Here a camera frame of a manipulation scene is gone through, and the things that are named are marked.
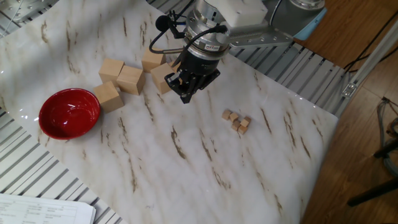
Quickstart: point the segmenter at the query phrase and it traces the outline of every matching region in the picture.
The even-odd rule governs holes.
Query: marble surface
[[[159,15],[144,0],[59,1],[0,40],[0,106],[128,223],[299,223],[337,118],[230,55],[188,105],[146,74],[141,96],[122,94],[86,135],[41,132],[42,103],[92,91],[105,57],[140,68]],[[252,118],[245,135],[226,108]]]

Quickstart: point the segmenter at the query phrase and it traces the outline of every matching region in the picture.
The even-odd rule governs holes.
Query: wooden block
[[[222,115],[222,118],[223,118],[224,120],[229,120],[229,116],[231,115],[231,113],[232,113],[232,112],[230,112],[230,110],[225,110],[224,113],[223,113],[223,115]]]
[[[116,81],[120,91],[139,95],[145,85],[145,74],[142,69],[123,66]]]
[[[247,128],[249,126],[250,122],[251,122],[251,118],[246,116],[243,118],[243,120],[241,122],[241,126],[244,126],[245,128]]]
[[[239,115],[237,113],[231,113],[229,118],[232,122],[235,122],[239,118]]]
[[[239,133],[244,134],[244,133],[246,133],[246,131],[248,131],[248,127],[241,126],[241,125],[239,126],[239,128],[238,128]]]
[[[149,73],[152,69],[159,67],[166,63],[166,56],[164,54],[154,54],[149,49],[147,49],[142,57],[142,67],[144,72]]]
[[[111,81],[94,87],[94,94],[105,113],[112,112],[124,106],[122,98]]]
[[[173,63],[174,63],[174,62],[170,62],[169,65],[170,65],[170,67],[172,68],[172,70],[176,73],[176,72],[177,72],[177,69],[178,69],[179,66],[181,65],[181,62],[178,63],[176,66],[172,67]]]
[[[240,125],[241,125],[241,122],[238,121],[238,120],[236,120],[236,121],[234,121],[234,122],[232,123],[231,128],[232,128],[234,131],[237,131],[237,130],[239,129],[239,126],[240,126]]]
[[[165,63],[157,68],[152,69],[150,73],[152,74],[152,79],[154,80],[157,89],[160,91],[160,94],[167,93],[171,90],[166,80],[164,80],[166,75],[174,73],[170,65]]]
[[[116,82],[116,80],[118,79],[118,76],[123,66],[123,61],[106,58],[101,66],[101,69],[98,72],[99,77],[101,77],[102,83],[112,81],[113,85],[115,87],[118,87],[118,83]]]

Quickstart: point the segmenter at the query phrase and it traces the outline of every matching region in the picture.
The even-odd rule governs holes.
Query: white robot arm
[[[218,62],[231,46],[278,46],[290,44],[293,37],[306,39],[326,13],[324,0],[197,0],[184,32],[179,32],[177,19],[188,6],[177,15],[171,12],[157,19],[161,33],[149,46],[156,54],[180,53],[173,64],[180,63],[177,73],[167,75],[165,81],[184,103],[218,77]],[[168,29],[186,46],[152,49]]]

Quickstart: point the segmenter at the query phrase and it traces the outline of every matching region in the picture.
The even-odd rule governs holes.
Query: bowl rim
[[[43,114],[44,106],[45,106],[47,103],[49,103],[50,100],[54,99],[54,98],[55,98],[56,96],[58,96],[59,94],[62,94],[62,93],[68,92],[68,91],[75,91],[75,90],[78,90],[78,91],[82,91],[82,92],[84,92],[84,93],[87,93],[87,94],[91,95],[91,96],[95,99],[96,106],[97,106],[97,108],[98,108],[99,113],[98,113],[98,115],[95,117],[95,120],[94,120],[94,122],[93,122],[93,125],[92,125],[90,128],[88,128],[86,131],[82,132],[81,134],[76,135],[76,136],[74,136],[74,137],[69,137],[69,138],[58,137],[58,136],[54,136],[54,135],[48,133],[48,132],[43,128],[42,120],[40,119],[40,117],[41,117],[42,114]],[[67,89],[60,90],[60,91],[54,93],[52,96],[50,96],[50,97],[43,103],[43,105],[42,105],[42,107],[41,107],[41,109],[40,109],[40,112],[39,112],[39,126],[40,126],[40,129],[42,130],[42,132],[43,132],[44,134],[46,134],[48,137],[50,137],[50,138],[57,139],[57,140],[70,140],[70,139],[78,138],[78,137],[80,137],[80,136],[86,134],[89,130],[91,130],[91,129],[94,127],[94,125],[97,123],[98,119],[100,118],[100,114],[101,114],[101,105],[100,105],[100,102],[98,101],[97,97],[96,97],[92,92],[90,92],[90,91],[88,91],[88,90],[85,90],[85,89],[82,89],[82,88],[67,88]]]

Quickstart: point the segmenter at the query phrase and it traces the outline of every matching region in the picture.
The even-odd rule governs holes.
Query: black chair leg
[[[398,189],[398,177],[377,187],[374,187],[366,192],[361,193],[358,196],[352,197],[348,200],[347,204],[351,207],[357,206],[363,202],[371,200],[380,195],[384,195],[392,190]]]
[[[398,139],[378,150],[373,156],[376,158],[383,157],[396,148],[398,148]]]

